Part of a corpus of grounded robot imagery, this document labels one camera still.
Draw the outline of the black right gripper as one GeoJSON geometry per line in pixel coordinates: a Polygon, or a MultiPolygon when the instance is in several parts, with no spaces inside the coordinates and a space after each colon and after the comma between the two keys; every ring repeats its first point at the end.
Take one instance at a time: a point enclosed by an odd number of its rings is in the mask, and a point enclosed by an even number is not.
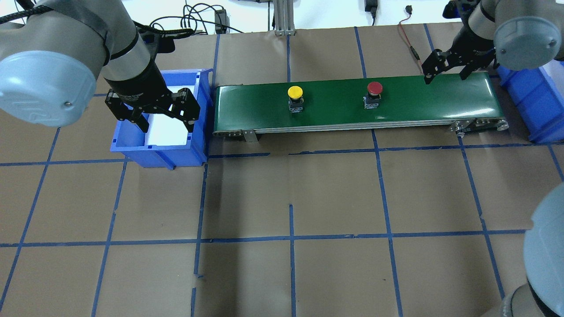
{"type": "Polygon", "coordinates": [[[481,66],[488,66],[495,55],[493,40],[482,38],[463,25],[447,52],[435,49],[422,63],[424,82],[431,84],[437,75],[448,71],[449,66],[464,66],[460,71],[460,79],[464,81],[481,66]]]}

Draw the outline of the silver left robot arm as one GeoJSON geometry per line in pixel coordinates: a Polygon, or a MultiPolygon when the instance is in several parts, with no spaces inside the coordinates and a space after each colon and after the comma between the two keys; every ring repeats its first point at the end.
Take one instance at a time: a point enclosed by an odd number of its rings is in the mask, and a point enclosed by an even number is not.
{"type": "Polygon", "coordinates": [[[105,104],[144,133],[146,114],[163,114],[193,132],[200,106],[192,92],[171,92],[155,58],[192,29],[135,22],[120,0],[21,0],[1,18],[1,110],[31,124],[74,124],[102,77],[105,104]]]}

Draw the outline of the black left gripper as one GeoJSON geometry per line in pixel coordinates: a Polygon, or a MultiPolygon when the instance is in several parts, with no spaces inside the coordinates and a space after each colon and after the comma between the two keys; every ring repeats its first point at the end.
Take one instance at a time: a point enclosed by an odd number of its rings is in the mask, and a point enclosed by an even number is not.
{"type": "Polygon", "coordinates": [[[118,121],[129,121],[147,133],[149,122],[143,113],[163,113],[170,109],[174,118],[193,133],[200,118],[200,105],[189,88],[181,88],[172,94],[153,59],[137,76],[127,80],[106,79],[118,95],[107,95],[105,104],[118,121]]]}

